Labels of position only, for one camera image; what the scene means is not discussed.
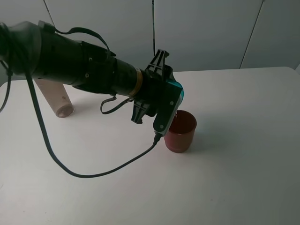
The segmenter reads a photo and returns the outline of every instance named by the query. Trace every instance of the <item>pink cup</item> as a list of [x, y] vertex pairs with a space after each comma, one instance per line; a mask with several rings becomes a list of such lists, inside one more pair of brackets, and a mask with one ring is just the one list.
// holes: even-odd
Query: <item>pink cup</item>
[[187, 111], [178, 110], [173, 122], [164, 136], [167, 148], [176, 153], [183, 153], [191, 145], [197, 126], [196, 118]]

